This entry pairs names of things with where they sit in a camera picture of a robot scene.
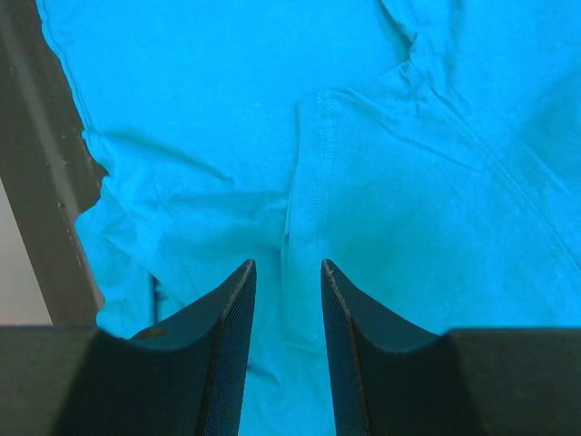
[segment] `gray frame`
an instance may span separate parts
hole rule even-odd
[[[105,171],[34,0],[0,0],[0,179],[54,325],[94,324],[103,298],[74,231]]]

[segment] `blue t-shirt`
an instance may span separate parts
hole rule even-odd
[[[257,261],[241,436],[334,434],[320,261],[437,333],[581,323],[581,4],[37,0],[120,337]]]

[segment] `t-shirt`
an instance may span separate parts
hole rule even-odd
[[[432,332],[580,323],[575,0],[37,1],[110,174],[97,323],[257,262],[241,436],[334,434],[324,258]]]

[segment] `wall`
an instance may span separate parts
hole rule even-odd
[[[51,324],[0,181],[0,324]]]

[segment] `small hole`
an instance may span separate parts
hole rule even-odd
[[[134,339],[155,339],[161,338],[167,334],[166,329],[160,329],[152,327],[151,329],[144,330],[135,335]]]

